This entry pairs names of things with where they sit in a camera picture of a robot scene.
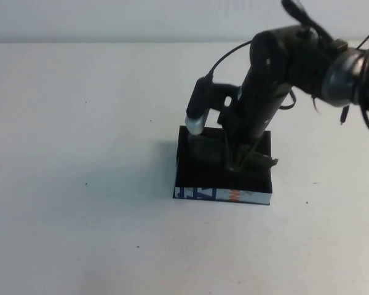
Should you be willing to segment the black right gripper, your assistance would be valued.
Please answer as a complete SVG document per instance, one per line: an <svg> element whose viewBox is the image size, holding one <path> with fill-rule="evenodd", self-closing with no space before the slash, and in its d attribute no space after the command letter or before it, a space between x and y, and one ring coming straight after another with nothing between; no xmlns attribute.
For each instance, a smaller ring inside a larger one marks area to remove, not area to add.
<svg viewBox="0 0 369 295"><path fill-rule="evenodd" d="M217 94L221 96L217 104L220 112L217 123L223 129L221 151L225 154L227 171L235 170L234 154L243 144L249 147L239 167L259 166L258 141L291 92L291 87L217 88Z"/></svg>

